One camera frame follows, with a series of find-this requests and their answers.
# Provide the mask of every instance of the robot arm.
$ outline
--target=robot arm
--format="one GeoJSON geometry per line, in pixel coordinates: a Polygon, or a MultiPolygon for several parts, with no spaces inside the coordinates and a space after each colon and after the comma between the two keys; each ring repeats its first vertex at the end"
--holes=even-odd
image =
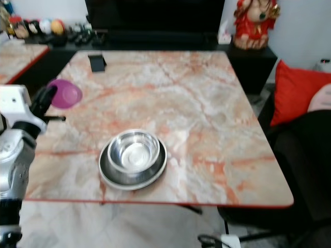
{"type": "Polygon", "coordinates": [[[16,247],[22,237],[19,212],[35,157],[36,138],[45,133],[50,120],[65,120],[45,116],[56,91],[56,86],[42,88],[31,103],[24,86],[0,86],[4,126],[2,131],[0,126],[0,248],[16,247]]]}

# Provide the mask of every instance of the red table edge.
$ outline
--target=red table edge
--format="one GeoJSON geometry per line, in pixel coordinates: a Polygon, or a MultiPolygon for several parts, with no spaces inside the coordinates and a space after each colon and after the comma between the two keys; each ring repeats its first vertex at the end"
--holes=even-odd
{"type": "Polygon", "coordinates": [[[24,72],[30,69],[38,60],[45,56],[49,52],[50,48],[47,47],[42,53],[40,53],[37,57],[35,57],[29,64],[27,64],[19,73],[17,73],[14,77],[12,77],[6,84],[12,84],[18,79],[24,72]]]}
{"type": "Polygon", "coordinates": [[[246,209],[286,209],[294,204],[294,201],[288,205],[268,206],[268,205],[228,205],[228,204],[211,204],[211,203],[165,203],[161,201],[125,201],[125,200],[72,200],[72,199],[38,199],[26,198],[28,202],[43,202],[43,203],[99,203],[99,204],[154,204],[154,205],[179,205],[179,206],[209,206],[209,207],[224,207],[224,208],[246,208],[246,209]]]}

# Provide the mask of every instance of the table top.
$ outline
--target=table top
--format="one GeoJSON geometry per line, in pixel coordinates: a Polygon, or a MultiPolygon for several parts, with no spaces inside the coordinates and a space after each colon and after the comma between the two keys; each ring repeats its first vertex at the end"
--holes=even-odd
{"type": "Polygon", "coordinates": [[[58,78],[83,91],[37,139],[30,200],[287,207],[293,196],[224,52],[78,52],[58,78]],[[105,72],[88,55],[102,53],[105,72]],[[167,168],[136,191],[102,182],[103,146],[127,129],[162,139],[167,168]]]}
{"type": "Polygon", "coordinates": [[[25,45],[16,40],[2,44],[0,46],[0,85],[14,82],[48,50],[47,45],[25,45]]]}

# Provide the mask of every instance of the red statue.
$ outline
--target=red statue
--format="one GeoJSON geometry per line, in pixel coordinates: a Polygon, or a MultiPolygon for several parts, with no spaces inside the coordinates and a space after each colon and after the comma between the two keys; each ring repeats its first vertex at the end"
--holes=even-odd
{"type": "Polygon", "coordinates": [[[234,16],[234,44],[241,49],[261,49],[268,45],[268,29],[274,28],[280,8],[276,0],[238,0],[234,16]]]}

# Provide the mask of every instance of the purple bowl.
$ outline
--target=purple bowl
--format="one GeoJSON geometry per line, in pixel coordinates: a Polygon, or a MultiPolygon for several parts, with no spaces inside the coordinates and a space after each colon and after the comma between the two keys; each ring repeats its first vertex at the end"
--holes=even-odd
{"type": "Polygon", "coordinates": [[[54,79],[48,84],[48,86],[53,85],[57,87],[57,92],[52,101],[54,107],[68,109],[82,100],[83,93],[80,88],[68,80],[54,79]]]}

